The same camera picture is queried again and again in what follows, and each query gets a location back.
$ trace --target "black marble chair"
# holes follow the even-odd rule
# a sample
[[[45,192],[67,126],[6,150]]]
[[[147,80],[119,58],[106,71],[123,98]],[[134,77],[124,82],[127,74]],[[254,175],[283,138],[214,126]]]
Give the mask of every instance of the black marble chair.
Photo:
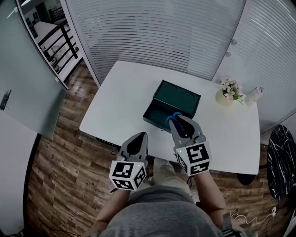
[[[274,199],[281,199],[289,193],[296,180],[296,146],[290,131],[282,125],[276,126],[270,136],[267,150],[267,168],[269,190]],[[255,175],[237,174],[243,185],[250,184]]]

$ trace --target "person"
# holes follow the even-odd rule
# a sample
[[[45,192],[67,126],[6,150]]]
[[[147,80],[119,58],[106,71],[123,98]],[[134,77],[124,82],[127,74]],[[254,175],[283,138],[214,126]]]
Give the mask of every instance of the person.
[[[209,171],[194,175],[201,208],[169,161],[155,158],[153,172],[153,186],[114,191],[82,237],[257,236],[231,221]]]

